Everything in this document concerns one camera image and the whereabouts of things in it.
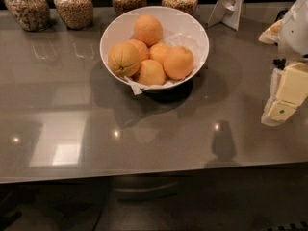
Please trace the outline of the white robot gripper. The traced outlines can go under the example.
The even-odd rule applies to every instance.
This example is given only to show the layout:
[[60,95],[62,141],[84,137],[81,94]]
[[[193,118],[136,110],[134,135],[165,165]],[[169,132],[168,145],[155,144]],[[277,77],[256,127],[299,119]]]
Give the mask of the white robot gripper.
[[[294,61],[308,60],[308,0],[296,0],[283,19],[270,25],[259,37],[265,44],[277,44],[278,51]],[[308,64],[291,62],[276,68],[270,79],[269,99],[261,122],[268,126],[285,123],[308,97]]]

